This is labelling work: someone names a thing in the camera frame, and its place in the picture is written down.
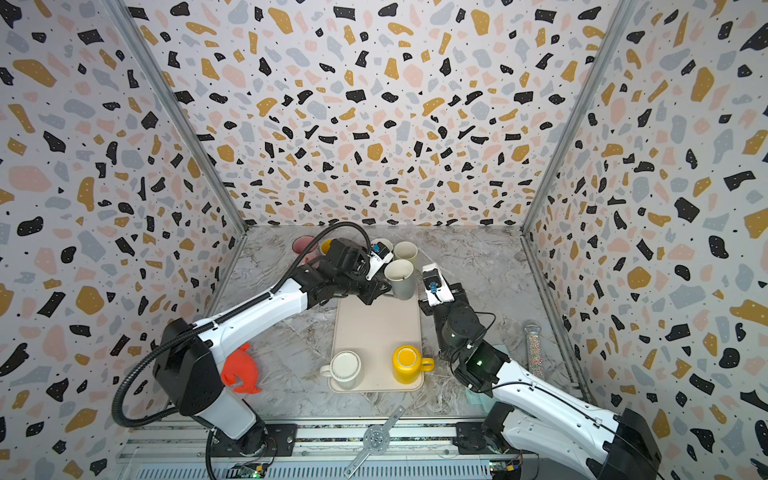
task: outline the tray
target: tray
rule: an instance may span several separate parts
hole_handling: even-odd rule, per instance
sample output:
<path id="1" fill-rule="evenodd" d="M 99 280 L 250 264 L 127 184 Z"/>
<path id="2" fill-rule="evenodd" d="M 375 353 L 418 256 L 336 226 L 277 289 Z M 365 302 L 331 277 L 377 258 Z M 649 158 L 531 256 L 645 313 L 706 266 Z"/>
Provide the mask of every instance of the tray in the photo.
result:
<path id="1" fill-rule="evenodd" d="M 424 372 L 414 383 L 403 385 L 392 375 L 392 354 L 403 345 L 422 348 L 422 324 L 418 298 L 398 300 L 382 295 L 366 305 L 356 296 L 339 300 L 336 328 L 333 330 L 333 355 L 352 350 L 362 360 L 363 379 L 351 390 L 343 390 L 333 378 L 328 387 L 337 393 L 412 392 L 424 383 Z"/>

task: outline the orange plush toy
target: orange plush toy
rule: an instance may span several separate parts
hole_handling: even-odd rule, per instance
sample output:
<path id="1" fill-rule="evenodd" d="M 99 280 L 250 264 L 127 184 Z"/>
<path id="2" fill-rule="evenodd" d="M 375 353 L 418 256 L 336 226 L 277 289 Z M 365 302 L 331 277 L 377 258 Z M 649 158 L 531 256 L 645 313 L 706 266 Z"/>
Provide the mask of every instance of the orange plush toy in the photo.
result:
<path id="1" fill-rule="evenodd" d="M 239 349 L 232 352 L 224 362 L 224 368 L 221 370 L 221 381 L 224 385 L 234 385 L 237 378 L 243 380 L 243 386 L 235 387 L 237 393 L 260 393 L 261 389 L 256 388 L 256 382 L 259 380 L 259 369 L 256 362 L 246 353 L 250 344 L 244 343 Z"/>

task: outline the mug handle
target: mug handle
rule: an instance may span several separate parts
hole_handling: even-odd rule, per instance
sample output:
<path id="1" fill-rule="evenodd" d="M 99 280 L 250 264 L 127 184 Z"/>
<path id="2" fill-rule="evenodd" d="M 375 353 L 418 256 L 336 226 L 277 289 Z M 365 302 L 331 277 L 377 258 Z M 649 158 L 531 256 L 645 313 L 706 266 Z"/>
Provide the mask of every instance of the mug handle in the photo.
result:
<path id="1" fill-rule="evenodd" d="M 422 359 L 422 372 L 431 372 L 435 369 L 435 359 Z"/>

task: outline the terrazzo wall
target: terrazzo wall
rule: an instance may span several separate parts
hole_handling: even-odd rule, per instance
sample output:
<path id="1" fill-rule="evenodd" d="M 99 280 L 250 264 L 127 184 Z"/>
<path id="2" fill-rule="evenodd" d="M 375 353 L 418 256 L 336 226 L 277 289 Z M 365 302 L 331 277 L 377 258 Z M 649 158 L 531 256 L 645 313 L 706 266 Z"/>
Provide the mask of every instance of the terrazzo wall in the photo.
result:
<path id="1" fill-rule="evenodd" d="M 615 0 L 131 12 L 248 224 L 520 223 Z"/>
<path id="2" fill-rule="evenodd" d="M 768 4 L 638 2 L 530 239 L 600 404 L 666 478 L 768 464 Z"/>
<path id="3" fill-rule="evenodd" d="M 201 315 L 236 231 L 100 3 L 0 15 L 0 478 L 110 478 L 117 384 Z"/>

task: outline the gray marble table surface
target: gray marble table surface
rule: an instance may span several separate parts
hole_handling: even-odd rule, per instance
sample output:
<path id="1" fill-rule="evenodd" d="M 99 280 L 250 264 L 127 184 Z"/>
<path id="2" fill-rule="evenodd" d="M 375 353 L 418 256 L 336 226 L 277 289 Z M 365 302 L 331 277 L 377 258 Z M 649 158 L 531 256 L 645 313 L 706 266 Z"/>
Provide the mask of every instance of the gray marble table surface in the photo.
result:
<path id="1" fill-rule="evenodd" d="M 220 312 L 273 285 L 296 258 L 294 239 L 317 235 L 322 227 L 253 227 L 233 272 L 218 299 Z M 366 227 L 371 239 L 393 243 L 411 241 L 419 247 L 419 264 L 435 262 L 450 283 L 460 282 L 473 308 L 496 313 L 498 319 L 485 339 L 504 344 L 510 357 L 528 364 L 523 325 L 529 319 L 541 325 L 545 379 L 568 391 L 568 378 L 541 298 L 522 249 L 519 232 L 482 227 Z M 351 228 L 334 230 L 329 237 L 347 237 L 363 243 Z M 315 306 L 271 326 L 249 341 L 249 354 L 259 368 L 261 393 L 240 395 L 266 418 L 286 416 L 389 416 L 403 405 L 408 416 L 484 416 L 480 405 L 468 402 L 465 388 L 436 359 L 437 335 L 432 317 L 421 314 L 422 354 L 435 357 L 435 369 L 425 374 L 414 392 L 334 393 L 321 366 L 330 361 L 338 300 Z M 488 324 L 490 318 L 481 316 Z"/>

